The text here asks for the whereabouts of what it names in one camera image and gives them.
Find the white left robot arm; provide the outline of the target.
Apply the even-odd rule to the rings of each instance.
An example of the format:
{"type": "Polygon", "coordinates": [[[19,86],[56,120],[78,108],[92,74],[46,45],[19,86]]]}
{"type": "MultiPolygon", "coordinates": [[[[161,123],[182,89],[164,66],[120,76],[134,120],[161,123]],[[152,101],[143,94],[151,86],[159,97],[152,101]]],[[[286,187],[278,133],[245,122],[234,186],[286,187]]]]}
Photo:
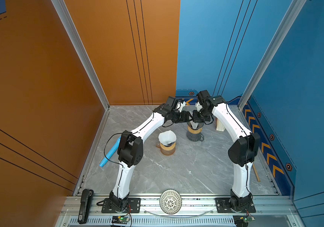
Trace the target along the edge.
{"type": "Polygon", "coordinates": [[[131,131],[125,130],[120,133],[117,149],[118,176],[115,187],[109,194],[109,199],[117,210],[121,211],[127,206],[133,171],[144,155],[144,142],[167,121],[171,121],[173,124],[191,121],[190,113],[183,110],[185,105],[185,101],[170,96],[167,102],[155,108],[151,116],[140,126],[131,131]]]}

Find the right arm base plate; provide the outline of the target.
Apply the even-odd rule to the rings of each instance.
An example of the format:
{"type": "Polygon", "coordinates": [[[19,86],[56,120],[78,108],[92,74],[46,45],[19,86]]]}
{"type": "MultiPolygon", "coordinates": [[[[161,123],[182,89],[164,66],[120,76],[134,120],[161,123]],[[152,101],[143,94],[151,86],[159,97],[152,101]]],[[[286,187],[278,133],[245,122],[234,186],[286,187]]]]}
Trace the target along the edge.
{"type": "Polygon", "coordinates": [[[256,213],[252,201],[241,205],[234,198],[215,198],[215,205],[218,213],[256,213]]]}

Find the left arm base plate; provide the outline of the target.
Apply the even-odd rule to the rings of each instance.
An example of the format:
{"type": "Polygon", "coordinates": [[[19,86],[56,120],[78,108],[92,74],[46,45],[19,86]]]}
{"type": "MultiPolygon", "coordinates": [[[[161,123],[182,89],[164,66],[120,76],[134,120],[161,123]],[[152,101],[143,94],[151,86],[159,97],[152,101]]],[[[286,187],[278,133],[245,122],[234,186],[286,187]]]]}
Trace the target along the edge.
{"type": "Polygon", "coordinates": [[[139,213],[141,207],[141,199],[140,198],[128,198],[127,200],[123,200],[121,202],[113,202],[111,199],[106,198],[103,201],[102,213],[139,213]]]}

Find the grey glass mug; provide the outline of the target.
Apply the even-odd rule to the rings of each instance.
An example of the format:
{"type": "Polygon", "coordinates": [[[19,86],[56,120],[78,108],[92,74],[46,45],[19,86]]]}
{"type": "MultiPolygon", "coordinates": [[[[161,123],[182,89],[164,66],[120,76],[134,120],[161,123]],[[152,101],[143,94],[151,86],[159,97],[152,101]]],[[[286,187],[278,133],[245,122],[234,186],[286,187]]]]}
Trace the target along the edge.
{"type": "Polygon", "coordinates": [[[190,141],[204,141],[205,140],[204,135],[202,133],[193,134],[189,131],[187,132],[187,138],[190,141]]]}

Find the white paper coffee filter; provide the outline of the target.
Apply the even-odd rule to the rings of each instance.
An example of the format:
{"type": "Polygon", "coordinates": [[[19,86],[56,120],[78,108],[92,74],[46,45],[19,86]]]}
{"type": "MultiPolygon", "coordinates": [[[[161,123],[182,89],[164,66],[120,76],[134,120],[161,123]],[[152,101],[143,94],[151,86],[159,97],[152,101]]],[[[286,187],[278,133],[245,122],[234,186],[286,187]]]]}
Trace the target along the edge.
{"type": "Polygon", "coordinates": [[[160,133],[158,139],[159,139],[160,144],[162,144],[166,147],[169,147],[173,143],[176,142],[177,137],[173,131],[169,130],[169,131],[160,133]]]}

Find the wooden dripper ring holder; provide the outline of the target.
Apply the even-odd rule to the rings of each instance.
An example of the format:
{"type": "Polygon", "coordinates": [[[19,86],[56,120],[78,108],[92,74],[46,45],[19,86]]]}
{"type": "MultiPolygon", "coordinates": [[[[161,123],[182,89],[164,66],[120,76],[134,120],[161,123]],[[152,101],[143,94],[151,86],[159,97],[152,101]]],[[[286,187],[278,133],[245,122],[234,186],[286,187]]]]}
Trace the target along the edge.
{"type": "Polygon", "coordinates": [[[160,149],[161,151],[165,151],[165,152],[170,152],[170,151],[174,151],[175,150],[175,147],[176,147],[176,143],[171,143],[171,144],[168,144],[167,146],[163,145],[162,143],[160,143],[160,149]]]}

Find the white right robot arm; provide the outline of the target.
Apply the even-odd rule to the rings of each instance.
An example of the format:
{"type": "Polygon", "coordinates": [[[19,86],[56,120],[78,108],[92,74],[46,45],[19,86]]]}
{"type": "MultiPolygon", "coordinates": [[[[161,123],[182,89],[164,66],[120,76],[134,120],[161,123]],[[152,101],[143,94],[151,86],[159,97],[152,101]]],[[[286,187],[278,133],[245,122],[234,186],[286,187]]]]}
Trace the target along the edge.
{"type": "Polygon", "coordinates": [[[203,90],[197,94],[197,99],[198,110],[193,112],[193,121],[204,122],[215,117],[233,140],[228,150],[229,159],[233,163],[230,204],[236,212],[245,210],[253,199],[250,189],[251,168],[258,154],[260,135],[245,127],[221,96],[210,96],[207,90],[203,90]]]}

